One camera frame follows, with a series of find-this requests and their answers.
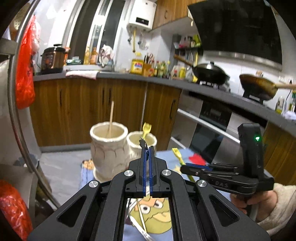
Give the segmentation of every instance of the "tile floor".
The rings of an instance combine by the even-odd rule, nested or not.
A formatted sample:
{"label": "tile floor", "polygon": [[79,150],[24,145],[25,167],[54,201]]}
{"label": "tile floor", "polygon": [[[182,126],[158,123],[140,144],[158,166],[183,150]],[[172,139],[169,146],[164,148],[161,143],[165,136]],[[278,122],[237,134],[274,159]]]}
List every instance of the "tile floor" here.
{"label": "tile floor", "polygon": [[41,168],[61,205],[79,190],[81,163],[90,158],[90,150],[42,154]]}

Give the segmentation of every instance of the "cartoon character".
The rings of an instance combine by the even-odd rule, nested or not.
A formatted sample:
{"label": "cartoon character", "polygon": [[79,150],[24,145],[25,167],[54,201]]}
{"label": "cartoon character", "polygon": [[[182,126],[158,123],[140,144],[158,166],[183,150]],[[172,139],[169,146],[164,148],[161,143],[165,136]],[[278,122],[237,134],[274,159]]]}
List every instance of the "cartoon character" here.
{"label": "cartoon character", "polygon": [[[167,198],[152,198],[146,196],[139,201],[139,205],[148,233],[162,234],[172,228],[170,208]],[[136,202],[130,214],[143,228]]]}

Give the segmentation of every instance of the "metal bolt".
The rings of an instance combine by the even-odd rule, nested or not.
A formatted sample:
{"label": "metal bolt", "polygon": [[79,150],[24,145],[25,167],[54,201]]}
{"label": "metal bolt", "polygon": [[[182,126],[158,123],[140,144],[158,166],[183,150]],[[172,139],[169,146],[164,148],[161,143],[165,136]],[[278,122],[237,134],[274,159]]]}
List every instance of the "metal bolt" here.
{"label": "metal bolt", "polygon": [[89,186],[91,187],[91,188],[95,188],[96,186],[98,186],[99,185],[99,183],[97,182],[97,181],[91,181],[90,183],[89,183]]}
{"label": "metal bolt", "polygon": [[124,174],[127,176],[127,177],[130,177],[133,175],[133,171],[132,170],[127,170],[124,172]]}
{"label": "metal bolt", "polygon": [[207,185],[207,182],[205,180],[198,180],[197,185],[203,188]]}
{"label": "metal bolt", "polygon": [[163,175],[165,175],[165,176],[169,176],[169,175],[172,174],[172,172],[171,172],[170,170],[168,170],[168,169],[163,170],[161,173],[162,173]]}

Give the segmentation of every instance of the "hand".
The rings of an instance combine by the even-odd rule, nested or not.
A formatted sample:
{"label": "hand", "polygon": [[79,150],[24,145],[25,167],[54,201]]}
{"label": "hand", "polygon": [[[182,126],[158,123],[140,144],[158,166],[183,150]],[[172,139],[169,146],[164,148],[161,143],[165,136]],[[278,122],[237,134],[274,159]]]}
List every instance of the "hand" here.
{"label": "hand", "polygon": [[265,191],[255,193],[247,202],[240,200],[236,195],[230,194],[231,202],[244,214],[247,211],[244,209],[247,205],[259,204],[258,214],[256,220],[261,222],[266,219],[275,208],[277,203],[277,194],[275,191]]}

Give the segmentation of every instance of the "cartoon eye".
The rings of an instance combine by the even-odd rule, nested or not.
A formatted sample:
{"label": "cartoon eye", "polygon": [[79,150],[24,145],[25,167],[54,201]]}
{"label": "cartoon eye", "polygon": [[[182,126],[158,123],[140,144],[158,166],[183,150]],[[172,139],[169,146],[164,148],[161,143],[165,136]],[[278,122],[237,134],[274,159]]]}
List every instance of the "cartoon eye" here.
{"label": "cartoon eye", "polygon": [[154,204],[154,207],[161,209],[163,207],[163,203],[161,201],[159,201],[159,200],[156,200],[155,204]]}
{"label": "cartoon eye", "polygon": [[148,214],[150,212],[150,207],[144,204],[140,205],[140,209],[143,214]]}

